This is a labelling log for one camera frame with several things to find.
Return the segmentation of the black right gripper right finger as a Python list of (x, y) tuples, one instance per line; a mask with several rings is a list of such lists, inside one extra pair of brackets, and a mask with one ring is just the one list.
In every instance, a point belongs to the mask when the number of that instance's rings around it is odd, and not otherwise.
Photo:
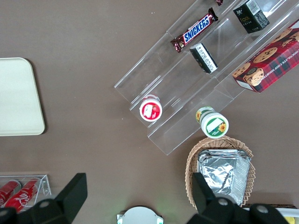
[(197, 213), (189, 224), (286, 224), (282, 214), (268, 204), (245, 210), (224, 197), (216, 197), (201, 173), (192, 174), (192, 196)]

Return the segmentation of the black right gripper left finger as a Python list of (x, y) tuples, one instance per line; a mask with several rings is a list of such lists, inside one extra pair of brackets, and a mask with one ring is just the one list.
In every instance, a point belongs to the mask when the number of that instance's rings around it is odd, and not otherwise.
[(54, 199), (45, 199), (27, 211), (0, 209), (2, 224), (71, 224), (87, 199), (86, 173), (77, 173)]

